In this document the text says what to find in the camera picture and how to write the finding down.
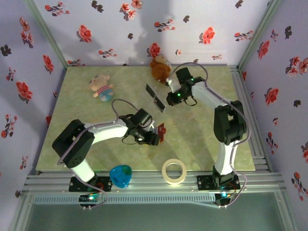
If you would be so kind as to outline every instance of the tape roll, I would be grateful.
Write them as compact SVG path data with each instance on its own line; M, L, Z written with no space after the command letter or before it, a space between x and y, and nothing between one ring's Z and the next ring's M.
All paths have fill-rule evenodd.
M166 169L170 165L179 165L181 167L182 175L179 178L172 179L167 175ZM170 159L164 162L163 168L162 168L162 174L163 174L163 178L165 179L165 181L167 181L168 184L177 185L177 184L182 183L185 180L186 175L187 175L187 170L186 170L186 166L184 165L182 161L178 159Z

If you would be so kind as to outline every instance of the small red object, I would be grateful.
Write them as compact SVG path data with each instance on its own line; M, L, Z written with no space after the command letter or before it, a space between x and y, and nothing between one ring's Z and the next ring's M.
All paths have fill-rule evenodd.
M158 136L159 136L159 138L160 138L160 143L162 142L162 141L164 141L164 134L166 133L166 128L164 127L165 126L165 124L164 123L162 123L161 125L159 125L158 127L157 127L157 133L158 133Z

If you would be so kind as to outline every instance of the blue plastic object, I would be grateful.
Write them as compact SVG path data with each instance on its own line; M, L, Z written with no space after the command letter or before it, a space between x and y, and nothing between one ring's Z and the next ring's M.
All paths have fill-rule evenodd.
M130 166L119 165L110 170L110 179L115 186L125 188L130 182L131 174Z

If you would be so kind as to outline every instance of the tabletop surface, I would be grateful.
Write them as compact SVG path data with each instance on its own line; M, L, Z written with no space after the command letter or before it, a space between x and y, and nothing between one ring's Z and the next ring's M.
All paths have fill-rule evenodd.
M205 77L200 67L188 68L192 76ZM223 97L236 100L229 68L206 68L209 73L208 85ZM69 67L41 150L37 170L65 169L64 166L57 166L59 156L51 145L72 120L98 123L115 119L111 101L102 102L98 97L94 98L93 92L88 89L89 81L99 74L110 75L109 83L115 86L114 99L124 99L137 108L145 109L153 117L154 125L164 123L167 132L159 146L127 145L121 142L121 138L92 145L86 160L94 170L110 170L118 165L129 165L133 170L161 170L163 163L171 158L181 160L187 170L212 170L219 151L219 142L213 131L214 111L199 101L194 107L184 103L168 106L161 113L146 92L145 86L149 84L153 87L166 105L165 98L170 88L155 81L148 66ZM120 115L136 112L124 102L115 102L115 107ZM248 142L238 147L234 165L237 170L255 170Z

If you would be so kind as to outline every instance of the wallpaper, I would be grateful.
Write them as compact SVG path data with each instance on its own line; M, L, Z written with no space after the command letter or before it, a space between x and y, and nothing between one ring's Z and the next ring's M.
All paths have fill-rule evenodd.
M6 231L37 161L63 68L23 2L1 3L0 229Z
M282 173L298 230L308 213L308 27L305 0L282 1L242 68L274 171Z
M66 61L237 65L269 0L34 0Z

